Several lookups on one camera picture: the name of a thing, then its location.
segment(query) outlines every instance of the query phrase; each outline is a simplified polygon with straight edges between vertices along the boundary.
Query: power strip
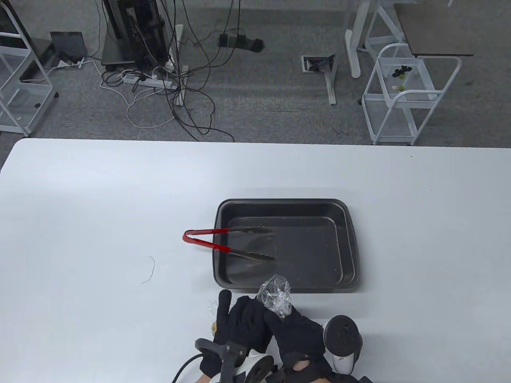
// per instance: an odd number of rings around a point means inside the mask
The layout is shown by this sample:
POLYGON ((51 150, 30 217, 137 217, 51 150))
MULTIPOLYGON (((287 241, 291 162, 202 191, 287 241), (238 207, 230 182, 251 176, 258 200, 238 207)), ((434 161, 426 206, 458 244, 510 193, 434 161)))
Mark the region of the power strip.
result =
POLYGON ((134 74, 131 74, 131 73, 126 73, 124 75, 124 78, 123 78, 123 81, 126 83, 126 84, 136 84, 137 81, 138 81, 138 84, 139 85, 143 85, 143 86, 149 86, 150 88, 163 88, 164 87, 164 83, 165 83, 165 88, 166 89, 170 89, 170 90, 176 90, 177 89, 177 86, 173 86, 172 85, 172 81, 170 80, 159 80, 159 79, 145 79, 145 80, 140 80, 139 81, 139 76, 137 75, 134 75, 134 74))

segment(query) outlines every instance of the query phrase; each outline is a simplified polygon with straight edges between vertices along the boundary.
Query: dark tabletop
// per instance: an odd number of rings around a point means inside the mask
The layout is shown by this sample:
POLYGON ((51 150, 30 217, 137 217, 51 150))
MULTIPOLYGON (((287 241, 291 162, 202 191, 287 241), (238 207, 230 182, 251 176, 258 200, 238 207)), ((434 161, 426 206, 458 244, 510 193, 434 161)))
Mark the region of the dark tabletop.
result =
POLYGON ((445 4, 394 4, 411 52, 415 56, 473 56, 470 44, 445 4))

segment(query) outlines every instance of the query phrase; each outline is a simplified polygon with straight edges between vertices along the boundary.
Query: crumpled plastic wrap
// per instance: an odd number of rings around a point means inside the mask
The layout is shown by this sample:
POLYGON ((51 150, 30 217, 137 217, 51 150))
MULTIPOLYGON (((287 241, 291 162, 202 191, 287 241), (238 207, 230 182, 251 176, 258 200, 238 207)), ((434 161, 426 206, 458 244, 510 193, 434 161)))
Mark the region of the crumpled plastic wrap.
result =
POLYGON ((257 300, 281 318, 291 314, 291 287, 283 276, 275 274, 264 282, 257 294, 257 300))

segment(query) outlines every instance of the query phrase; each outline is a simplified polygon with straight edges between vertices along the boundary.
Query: white cable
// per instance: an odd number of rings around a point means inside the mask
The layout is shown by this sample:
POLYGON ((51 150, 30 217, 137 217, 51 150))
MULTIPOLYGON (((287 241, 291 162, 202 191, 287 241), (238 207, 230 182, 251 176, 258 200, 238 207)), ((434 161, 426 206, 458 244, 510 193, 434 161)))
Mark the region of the white cable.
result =
MULTIPOLYGON (((64 69, 64 68, 72 68, 74 66, 79 66, 79 65, 83 65, 83 64, 88 64, 90 62, 93 62, 92 60, 89 60, 89 61, 85 61, 85 62, 77 62, 76 64, 70 64, 68 66, 54 66, 53 68, 51 69, 48 69, 48 71, 46 72, 46 75, 48 76, 51 72, 53 72, 55 69, 64 69)), ((28 79, 28 80, 22 80, 22 82, 29 82, 29 81, 45 81, 46 78, 44 79, 28 79)))
POLYGON ((151 56, 151 58, 153 59, 153 61, 156 63, 156 65, 158 65, 158 60, 156 60, 153 56, 153 54, 151 53, 151 50, 149 49, 149 46, 147 45, 146 43, 146 39, 144 38, 144 35, 142 34, 142 32, 140 31, 140 29, 138 29, 138 27, 136 26, 135 23, 133 23, 133 26, 136 28, 138 34, 140 34, 140 37, 142 38, 142 42, 144 43, 144 45, 146 46, 146 49, 147 49, 147 53, 149 53, 149 56, 151 56))
MULTIPOLYGON (((96 71, 99 73, 99 75, 100 75, 100 77, 101 77, 101 72, 99 71, 98 66, 96 65, 96 63, 95 63, 94 61, 88 61, 88 62, 91 62, 91 63, 93 63, 93 64, 94 64, 94 67, 96 68, 96 71)), ((165 83, 164 83, 164 82, 163 82, 163 86, 164 86, 163 88, 160 88, 160 89, 159 89, 158 91, 156 91, 156 92, 154 92, 154 89, 153 89, 153 88, 149 88, 149 89, 142 90, 142 91, 138 92, 138 93, 135 95, 135 98, 133 99, 133 101, 132 101, 131 103, 129 103, 129 102, 128 102, 128 100, 126 99, 126 97, 124 97, 124 95, 123 95, 121 92, 119 92, 118 90, 116 90, 116 89, 112 89, 112 88, 107 88, 106 86, 103 86, 103 78, 101 78, 101 79, 100 79, 100 83, 99 83, 99 87, 100 87, 100 88, 102 88, 102 89, 106 89, 106 90, 111 90, 112 92, 115 92, 115 93, 117 93, 117 94, 120 94, 120 95, 121 95, 121 97, 123 98, 123 100, 124 100, 124 102, 126 103, 126 105, 128 105, 128 108, 126 109, 126 118, 128 119, 128 122, 129 122, 131 125, 133 125, 134 127, 136 127, 136 128, 140 128, 140 129, 153 129, 153 128, 159 128, 159 127, 161 127, 161 126, 163 126, 163 125, 165 125, 165 124, 169 123, 170 121, 172 121, 172 120, 174 119, 174 116, 172 116, 172 118, 171 118, 171 119, 169 119, 169 120, 167 120, 167 121, 165 121, 164 123, 159 124, 159 125, 155 125, 155 126, 138 126, 137 124, 134 124, 134 123, 133 123, 133 121, 131 121, 131 119, 129 118, 129 110, 130 110, 130 108, 131 108, 133 105, 135 105, 135 103, 136 103, 136 102, 138 102, 138 101, 140 101, 140 100, 143 100, 143 99, 145 99, 145 98, 147 98, 147 97, 149 97, 149 96, 152 96, 152 95, 154 95, 154 94, 160 93, 162 90, 164 90, 164 89, 165 89, 165 83), (148 94, 148 95, 146 95, 146 96, 144 96, 144 97, 142 97, 142 98, 140 98, 140 99, 138 98, 138 96, 139 96, 139 95, 141 95, 142 93, 145 93, 145 92, 147 92, 147 91, 149 91, 149 90, 153 90, 153 93, 148 94)))
MULTIPOLYGON (((124 95, 123 95, 121 92, 119 92, 119 91, 118 91, 118 90, 116 90, 116 89, 109 88, 109 87, 106 87, 106 86, 104 86, 104 85, 103 85, 103 82, 104 82, 104 81, 103 81, 103 78, 101 77, 101 72, 100 72, 100 70, 98 69, 98 66, 96 65, 96 62, 95 62, 95 61, 93 61, 93 60, 89 60, 89 61, 85 61, 85 62, 79 62, 79 63, 72 64, 72 65, 69 65, 69 66, 55 66, 55 67, 51 68, 50 70, 48 70, 48 71, 46 72, 46 75, 48 76, 48 75, 50 74, 50 72, 51 72, 51 71, 53 71, 54 69, 58 69, 58 68, 69 68, 69 67, 73 67, 73 66, 78 66, 78 65, 83 65, 83 64, 89 64, 90 62, 91 62, 92 64, 94 64, 94 68, 96 68, 96 71, 99 73, 99 76, 100 76, 100 83, 99 83, 99 87, 100 87, 101 89, 111 90, 112 92, 115 92, 115 93, 119 94, 119 95, 123 98, 123 100, 124 100, 124 102, 126 103, 126 105, 128 105, 128 108, 126 109, 126 118, 128 119, 128 122, 129 122, 131 125, 133 125, 133 126, 134 126, 134 127, 136 127, 136 128, 140 128, 140 129, 153 129, 153 128, 159 128, 159 127, 161 127, 161 126, 163 126, 163 125, 165 125, 165 124, 169 123, 170 121, 172 121, 172 120, 174 119, 174 116, 172 116, 172 118, 171 118, 171 119, 169 119, 169 120, 167 120, 167 121, 165 121, 164 123, 159 124, 159 125, 155 125, 155 126, 138 126, 137 124, 133 123, 133 121, 129 118, 129 110, 130 110, 130 108, 131 108, 133 105, 135 105, 135 103, 136 103, 136 102, 138 102, 138 101, 140 101, 140 100, 143 100, 143 99, 146 99, 147 97, 150 97, 150 96, 152 96, 152 95, 154 95, 154 94, 160 93, 162 90, 165 90, 165 82, 164 82, 163 80, 162 80, 163 88, 149 88, 149 89, 142 90, 142 91, 140 91, 139 93, 137 93, 137 94, 135 95, 135 97, 134 97, 133 101, 130 103, 130 102, 128 102, 128 100, 126 99, 126 97, 124 97, 124 95), (153 93, 148 94, 148 95, 145 95, 144 97, 142 97, 142 98, 140 98, 140 99, 138 98, 138 96, 139 96, 139 95, 141 95, 142 93, 145 93, 145 92, 147 92, 147 91, 149 91, 149 90, 153 90, 153 93)), ((138 73, 138 74, 144 74, 143 72, 140 72, 139 70, 125 69, 125 70, 123 70, 122 72, 120 72, 118 75, 119 75, 121 78, 124 78, 124 73, 126 73, 126 72, 130 72, 130 73, 138 73)), ((46 80, 46 78, 44 78, 44 79, 37 79, 37 80, 24 80, 24 82, 26 82, 26 81, 44 81, 44 80, 46 80)))

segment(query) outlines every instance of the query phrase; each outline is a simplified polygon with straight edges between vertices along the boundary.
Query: black baking tray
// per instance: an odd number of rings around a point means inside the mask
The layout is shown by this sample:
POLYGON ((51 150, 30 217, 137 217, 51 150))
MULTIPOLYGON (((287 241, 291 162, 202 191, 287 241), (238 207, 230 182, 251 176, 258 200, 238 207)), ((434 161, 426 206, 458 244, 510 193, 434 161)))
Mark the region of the black baking tray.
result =
POLYGON ((359 280, 359 257, 347 206, 335 199, 226 200, 217 211, 215 228, 263 226, 273 236, 216 234, 213 241, 244 251, 274 256, 276 262, 254 262, 213 250, 218 285, 256 293, 274 274, 284 276, 293 293, 345 293, 359 280))

